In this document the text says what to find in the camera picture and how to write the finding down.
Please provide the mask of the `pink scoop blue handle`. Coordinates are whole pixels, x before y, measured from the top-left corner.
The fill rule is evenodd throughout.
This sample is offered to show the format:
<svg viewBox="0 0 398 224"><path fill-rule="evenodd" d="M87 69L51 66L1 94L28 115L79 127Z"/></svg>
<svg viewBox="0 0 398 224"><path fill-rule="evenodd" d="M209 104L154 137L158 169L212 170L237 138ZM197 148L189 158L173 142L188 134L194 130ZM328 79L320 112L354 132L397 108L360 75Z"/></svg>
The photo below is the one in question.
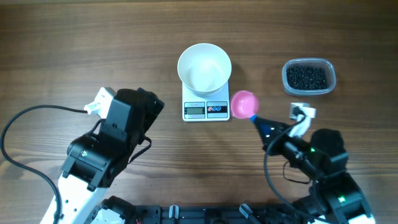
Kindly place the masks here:
<svg viewBox="0 0 398 224"><path fill-rule="evenodd" d="M241 90L236 92L230 102L231 115L237 119L246 119L252 122L255 127L265 133L270 133L270 126L261 121L257 116L259 100L250 91Z"/></svg>

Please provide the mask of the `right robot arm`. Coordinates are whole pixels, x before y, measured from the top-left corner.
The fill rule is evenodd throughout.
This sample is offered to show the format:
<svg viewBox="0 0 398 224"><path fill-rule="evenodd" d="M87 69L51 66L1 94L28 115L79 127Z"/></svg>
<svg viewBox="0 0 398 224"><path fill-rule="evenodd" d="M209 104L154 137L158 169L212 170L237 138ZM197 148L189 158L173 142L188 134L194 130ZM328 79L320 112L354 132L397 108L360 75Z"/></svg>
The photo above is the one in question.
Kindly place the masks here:
<svg viewBox="0 0 398 224"><path fill-rule="evenodd" d="M259 132L265 158L283 156L289 166L308 178L309 195L288 202L278 192L266 172L266 180L277 198L306 223L375 223L366 196L348 173L348 153L341 133L332 129L315 131L310 141L291 132L304 124L293 125L271 121L254 115L251 122Z"/></svg>

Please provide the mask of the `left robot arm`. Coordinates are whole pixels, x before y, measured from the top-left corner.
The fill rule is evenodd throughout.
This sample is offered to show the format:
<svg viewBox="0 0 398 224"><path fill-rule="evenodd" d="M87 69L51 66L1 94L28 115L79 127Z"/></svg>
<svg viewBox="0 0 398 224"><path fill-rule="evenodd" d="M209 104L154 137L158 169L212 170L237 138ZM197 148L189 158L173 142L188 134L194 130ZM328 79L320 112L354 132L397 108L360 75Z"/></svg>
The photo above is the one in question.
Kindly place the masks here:
<svg viewBox="0 0 398 224"><path fill-rule="evenodd" d="M100 88L84 110L101 119L68 146L58 180L60 197L53 198L41 222L52 223L60 203L60 223L83 223L113 180L140 156L134 150L148 139L146 132L163 108L155 93L142 88Z"/></svg>

